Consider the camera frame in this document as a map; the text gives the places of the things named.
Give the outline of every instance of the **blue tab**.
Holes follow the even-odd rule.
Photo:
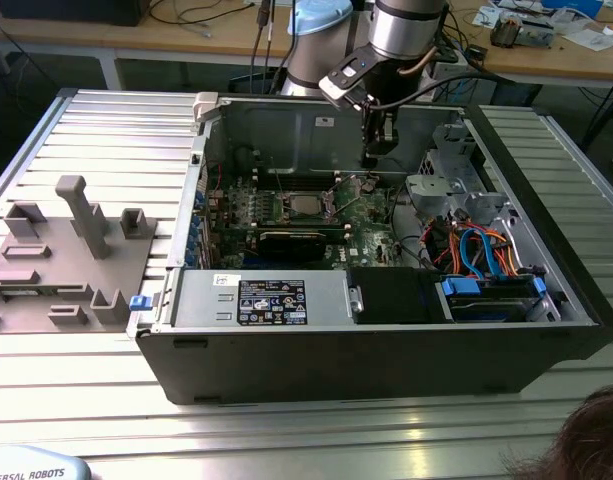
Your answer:
[[[128,308],[131,312],[144,312],[153,309],[153,297],[146,295],[133,295],[130,297]]]
[[[467,277],[448,277],[442,282],[442,290],[447,297],[451,295],[480,295],[477,280]]]
[[[535,289],[537,290],[537,293],[539,293],[540,297],[543,297],[544,295],[546,295],[547,288],[546,288],[546,284],[544,283],[544,280],[542,280],[539,277],[535,277],[533,279],[533,284],[535,285]]]

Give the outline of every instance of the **red cable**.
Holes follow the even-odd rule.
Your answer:
[[[222,184],[222,164],[217,164],[217,170],[219,171],[219,177],[217,177],[217,185],[215,186],[215,191],[219,190],[219,186]]]

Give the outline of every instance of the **wooden table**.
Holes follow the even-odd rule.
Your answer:
[[[180,9],[201,6],[204,0],[178,0]],[[551,49],[515,47],[501,49],[490,45],[490,30],[474,27],[469,21],[485,0],[455,0],[455,16],[472,43],[488,48],[486,68],[514,80],[572,86],[608,86],[613,81],[613,49],[593,52],[561,37]],[[216,15],[241,7],[240,0],[223,0],[214,8],[191,14],[192,18]],[[157,15],[174,20],[172,2],[157,7]],[[177,25],[166,25],[145,17],[137,27],[92,23],[38,20],[9,20],[0,24],[28,52],[88,56],[100,62],[109,89],[123,87],[118,59],[142,59],[197,63],[246,65],[256,33],[257,8],[233,13],[209,22],[210,38]],[[270,51],[270,64],[277,65],[290,45],[287,34],[289,9],[277,8],[276,26]],[[613,21],[613,12],[600,12],[599,21]],[[266,48],[265,39],[260,52]],[[0,51],[15,47],[0,32]],[[263,54],[257,63],[263,62]]]
[[[485,66],[488,70],[513,80],[527,83],[573,86],[605,86],[613,82],[613,48],[594,52],[557,36],[549,49],[516,46],[512,49],[494,47],[490,29],[475,27],[470,22],[482,0],[458,0],[455,16],[468,40],[488,49]],[[602,9],[597,20],[613,22],[613,11]]]
[[[177,0],[179,9],[206,4],[206,0]],[[241,0],[223,0],[214,8],[200,10],[189,18],[205,18],[243,6]],[[170,0],[156,9],[160,18],[175,20]],[[178,25],[167,25],[145,16],[137,27],[45,20],[10,20],[0,15],[0,25],[27,52],[94,57],[101,65],[109,90],[122,90],[118,59],[159,60],[189,63],[250,63],[257,32],[257,7],[209,22],[210,38]],[[277,7],[270,50],[271,66],[279,64],[290,45],[287,33],[289,9]],[[266,33],[259,45],[256,64],[262,65]],[[0,51],[16,51],[0,32]]]

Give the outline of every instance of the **computer case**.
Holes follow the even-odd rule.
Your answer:
[[[150,0],[0,0],[5,18],[97,22],[136,26]]]

